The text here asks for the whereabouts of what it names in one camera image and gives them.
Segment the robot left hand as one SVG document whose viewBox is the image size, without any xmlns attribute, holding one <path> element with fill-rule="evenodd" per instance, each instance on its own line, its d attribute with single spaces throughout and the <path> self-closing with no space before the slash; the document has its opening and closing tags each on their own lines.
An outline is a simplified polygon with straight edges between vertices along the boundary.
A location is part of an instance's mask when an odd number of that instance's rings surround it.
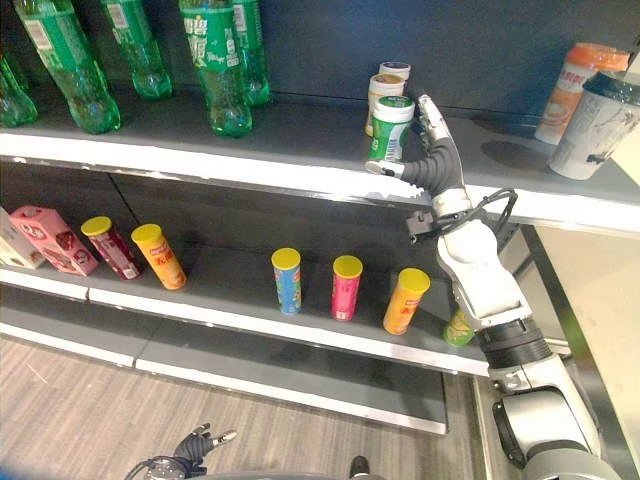
<svg viewBox="0 0 640 480">
<path fill-rule="evenodd" d="M 207 468 L 203 466 L 204 457 L 215 448 L 234 440 L 238 434 L 236 430 L 231 429 L 213 435 L 210 427 L 210 423 L 197 426 L 174 450 L 173 457 L 186 469 L 187 478 L 205 475 Z"/>
</svg>

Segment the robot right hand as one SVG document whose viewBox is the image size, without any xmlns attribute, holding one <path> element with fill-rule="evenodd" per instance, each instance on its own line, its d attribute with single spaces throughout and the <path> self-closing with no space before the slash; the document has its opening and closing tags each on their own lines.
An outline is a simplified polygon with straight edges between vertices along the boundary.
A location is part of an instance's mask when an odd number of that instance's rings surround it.
<svg viewBox="0 0 640 480">
<path fill-rule="evenodd" d="M 419 120 L 427 138 L 425 158 L 402 164 L 367 160 L 365 168 L 371 173 L 394 177 L 423 188 L 433 200 L 441 197 L 441 202 L 446 203 L 455 198 L 471 205 L 464 183 L 461 157 L 443 114 L 426 93 L 418 96 L 417 105 Z"/>
</svg>

